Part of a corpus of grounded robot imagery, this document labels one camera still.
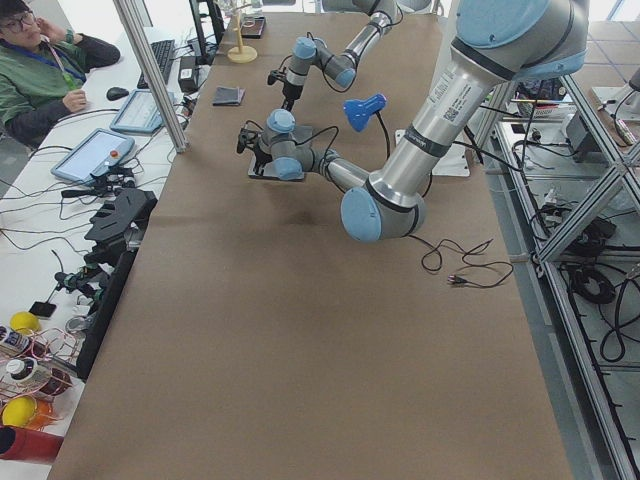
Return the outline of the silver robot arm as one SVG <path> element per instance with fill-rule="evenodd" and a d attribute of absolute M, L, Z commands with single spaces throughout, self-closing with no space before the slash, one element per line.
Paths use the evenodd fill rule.
<path fill-rule="evenodd" d="M 339 86 L 339 89 L 332 87 L 334 91 L 349 90 L 363 57 L 403 18 L 396 1 L 353 1 L 352 4 L 367 14 L 369 21 L 342 53 L 333 53 L 323 39 L 308 32 L 296 39 L 292 53 L 280 67 L 270 71 L 267 84 L 279 81 L 283 85 L 283 109 L 291 111 L 301 98 L 312 66 L 321 71 L 325 81 L 331 79 Z"/>
<path fill-rule="evenodd" d="M 362 57 L 401 20 L 394 1 L 357 1 L 369 22 L 346 49 L 334 54 L 319 38 L 299 37 L 287 68 L 269 81 L 283 84 L 282 108 L 265 127 L 242 128 L 237 150 L 252 151 L 253 172 L 271 166 L 281 181 L 317 173 L 344 192 L 341 221 L 361 242 L 406 237 L 422 226 L 426 206 L 420 194 L 432 170 L 450 150 L 469 119 L 497 85 L 546 80 L 578 71 L 584 64 L 589 23 L 586 1 L 463 1 L 456 12 L 451 61 L 426 97 L 384 166 L 367 172 L 331 149 L 313 149 L 298 139 L 291 109 L 311 67 L 348 88 Z"/>

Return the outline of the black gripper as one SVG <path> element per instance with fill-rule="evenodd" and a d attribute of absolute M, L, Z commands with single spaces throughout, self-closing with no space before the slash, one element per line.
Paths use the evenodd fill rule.
<path fill-rule="evenodd" d="M 255 146 L 253 149 L 255 162 L 253 167 L 254 173 L 263 173 L 265 167 L 273 161 L 272 156 L 262 150 L 260 146 Z"/>
<path fill-rule="evenodd" d="M 295 101 L 301 98 L 302 92 L 303 92 L 302 85 L 296 85 L 296 84 L 285 82 L 282 88 L 282 93 L 285 97 L 282 108 L 291 112 L 293 110 Z"/>

